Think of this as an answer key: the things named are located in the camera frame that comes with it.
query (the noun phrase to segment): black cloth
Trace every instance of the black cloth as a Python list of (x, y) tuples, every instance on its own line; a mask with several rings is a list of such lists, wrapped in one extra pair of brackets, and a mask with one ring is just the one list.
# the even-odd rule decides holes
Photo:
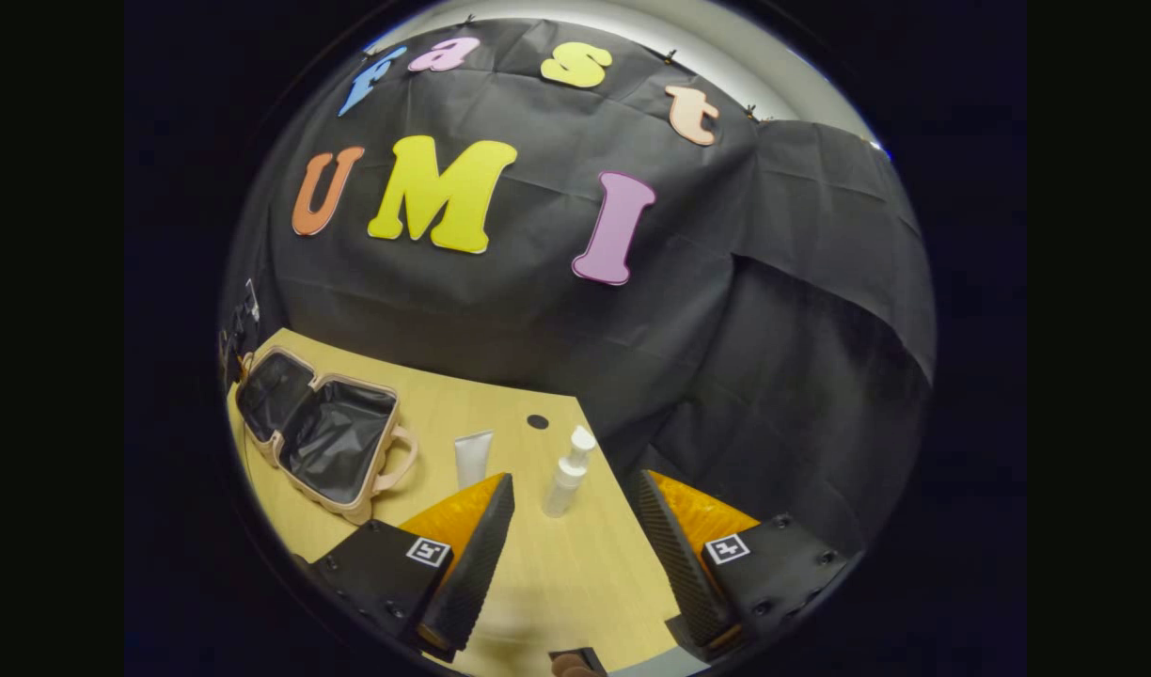
[[(460, 36), (481, 44), (459, 68), (409, 73)], [(567, 41), (613, 55), (602, 83), (542, 79), (541, 62)], [(750, 121), (712, 83), (600, 30), (504, 18), (403, 44), (338, 116), (374, 61), (353, 55), (275, 143), (242, 214), (223, 305), (253, 279), (262, 338), (289, 326), (428, 372), (574, 395), (626, 487), (651, 467), (862, 548), (914, 462), (936, 362), (922, 234), (889, 158), (838, 129)], [(704, 91), (721, 111), (704, 119), (711, 146), (671, 129), (666, 85)], [(518, 150), (490, 199), (485, 253), (367, 236), (391, 146), (411, 135), (434, 138), (440, 170), (473, 142)], [(329, 226), (297, 236), (308, 160), (348, 146), (365, 153)], [(596, 223), (601, 172), (657, 197), (623, 287), (571, 271)]]

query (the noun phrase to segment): pink letter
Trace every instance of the pink letter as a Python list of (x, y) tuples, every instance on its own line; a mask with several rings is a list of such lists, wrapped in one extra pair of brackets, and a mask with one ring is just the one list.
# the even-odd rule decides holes
[(448, 71), (448, 69), (456, 68), (456, 66), (463, 63), (463, 58), (470, 54), (475, 47), (480, 47), (478, 38), (447, 39), (445, 43), (435, 44), (433, 52), (425, 52), (413, 59), (413, 62), (409, 64), (409, 69), (411, 71), (426, 71), (426, 69), (429, 71)]
[(572, 273), (605, 284), (622, 286), (630, 282), (626, 252), (634, 237), (634, 228), (643, 207), (655, 204), (655, 192), (649, 185), (623, 173), (601, 172), (604, 200), (593, 228), (593, 238), (572, 261)]
[(699, 146), (711, 145), (714, 132), (701, 128), (701, 116), (709, 115), (716, 120), (717, 108), (706, 101), (704, 91), (688, 90), (687, 86), (673, 84), (666, 85), (663, 91), (673, 96), (671, 111), (666, 113), (666, 120), (671, 121), (671, 129)]

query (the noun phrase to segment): wooden table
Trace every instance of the wooden table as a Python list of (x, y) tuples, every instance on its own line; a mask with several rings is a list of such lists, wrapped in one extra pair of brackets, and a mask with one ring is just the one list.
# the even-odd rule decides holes
[[(548, 651), (589, 646), (605, 669), (641, 663), (676, 646), (663, 621), (678, 608), (661, 563), (634, 518), (601, 450), (562, 518), (542, 514), (555, 464), (577, 424), (588, 426), (576, 397), (439, 376), (341, 351), (292, 330), (258, 350), (283, 347), (318, 372), (338, 372), (398, 390), (404, 427), (417, 433), (417, 464), (374, 501), (374, 518), (401, 524), (458, 492), (455, 439), (494, 429), (488, 474), (512, 472), (517, 511), (471, 641), (451, 668), (473, 675), (550, 675)], [(313, 504), (245, 440), (229, 393), (242, 464), (258, 501), (291, 552), (323, 556), (356, 526)], [(542, 414), (550, 427), (527, 425)], [(388, 467), (407, 451), (395, 444)]]

